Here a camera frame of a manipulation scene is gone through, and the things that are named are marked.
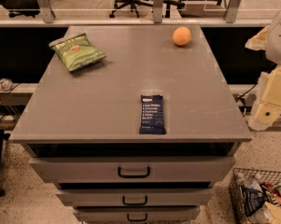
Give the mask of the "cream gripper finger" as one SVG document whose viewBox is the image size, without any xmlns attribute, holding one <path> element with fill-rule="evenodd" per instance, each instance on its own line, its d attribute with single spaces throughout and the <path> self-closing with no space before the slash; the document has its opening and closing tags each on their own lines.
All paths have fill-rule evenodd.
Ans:
<svg viewBox="0 0 281 224">
<path fill-rule="evenodd" d="M 245 44 L 247 49 L 265 50 L 269 25 L 262 28 L 256 35 L 249 38 Z"/>
<path fill-rule="evenodd" d="M 256 100 L 252 105 L 250 118 L 248 119 L 248 126 L 254 131 L 264 131 L 272 125 L 270 117 L 266 116 L 268 110 L 262 100 L 268 81 L 269 74 L 262 72 L 258 80 Z"/>
</svg>

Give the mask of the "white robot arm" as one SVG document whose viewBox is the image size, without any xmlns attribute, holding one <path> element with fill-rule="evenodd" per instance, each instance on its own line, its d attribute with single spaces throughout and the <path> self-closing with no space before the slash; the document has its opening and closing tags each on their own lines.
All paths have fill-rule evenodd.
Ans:
<svg viewBox="0 0 281 224">
<path fill-rule="evenodd" d="M 281 116 L 281 10 L 274 16 L 270 25 L 246 42 L 245 47 L 264 50 L 266 58 L 276 64 L 271 73 L 260 74 L 257 98 L 248 120 L 251 129 L 264 131 Z"/>
</svg>

